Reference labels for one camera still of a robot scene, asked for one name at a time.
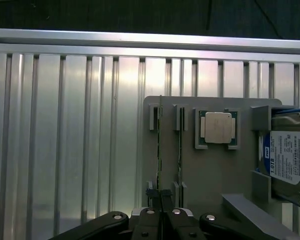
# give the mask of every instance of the dark background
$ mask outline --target dark background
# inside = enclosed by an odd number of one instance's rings
[[[0,28],[300,40],[300,0],[7,0]]]

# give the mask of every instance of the wd hard drive label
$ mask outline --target wd hard drive label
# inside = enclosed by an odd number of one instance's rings
[[[300,181],[300,131],[272,131],[269,138],[269,144],[264,146],[264,155],[269,163],[270,175],[291,184],[298,184]]]

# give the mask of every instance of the blue label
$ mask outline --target blue label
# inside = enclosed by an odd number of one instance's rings
[[[271,134],[268,133],[264,137],[264,142],[263,142],[263,153],[264,153],[264,165],[265,169],[270,174],[270,169],[271,169],[271,162],[270,162],[270,157],[271,157]]]

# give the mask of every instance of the gray plastic board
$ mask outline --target gray plastic board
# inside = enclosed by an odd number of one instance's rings
[[[160,97],[150,96],[143,105],[142,135],[142,205],[147,205],[145,189],[147,181],[156,182],[157,171],[157,131],[156,124],[150,122],[150,112],[158,106]],[[258,160],[258,138],[252,131],[252,109],[270,105],[279,107],[277,99],[260,98],[217,98],[217,97],[173,97],[162,96],[162,173],[163,189],[171,189],[172,182],[178,181],[178,132],[176,128],[176,107],[185,107],[188,123],[183,132],[182,181],[187,186],[185,195],[187,206],[195,216],[202,214],[203,206],[221,204],[221,194],[242,193],[247,199],[252,195],[252,174]],[[208,149],[195,148],[195,111],[206,109],[210,112],[225,112],[226,109],[238,111],[238,146],[233,149],[227,144],[208,143]]]

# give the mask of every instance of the black cable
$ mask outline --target black cable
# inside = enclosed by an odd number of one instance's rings
[[[209,0],[208,4],[208,15],[207,15],[207,20],[206,20],[206,25],[205,25],[205,30],[210,29],[210,24],[211,24],[211,12],[212,12],[212,0]]]
[[[263,14],[263,16],[265,17],[266,21],[271,25],[272,29],[274,30],[276,36],[280,39],[284,39],[284,37],[282,37],[282,35],[280,35],[279,31],[277,30],[277,28],[275,27],[274,23],[272,22],[272,20],[270,19],[270,17],[266,14],[266,12],[263,10],[263,8],[261,7],[261,5],[259,4],[259,2],[257,0],[254,0],[256,6],[259,8],[259,10],[261,11],[261,13]]]

